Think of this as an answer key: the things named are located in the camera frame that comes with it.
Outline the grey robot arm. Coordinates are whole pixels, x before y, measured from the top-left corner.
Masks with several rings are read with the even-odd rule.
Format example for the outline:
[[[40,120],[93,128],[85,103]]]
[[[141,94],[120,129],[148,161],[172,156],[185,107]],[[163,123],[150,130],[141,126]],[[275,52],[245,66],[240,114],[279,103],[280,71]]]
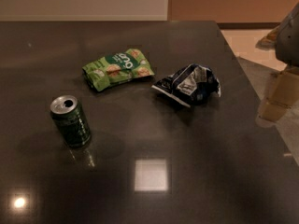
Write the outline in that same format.
[[[276,57],[287,65],[299,65],[299,2],[278,27]]]

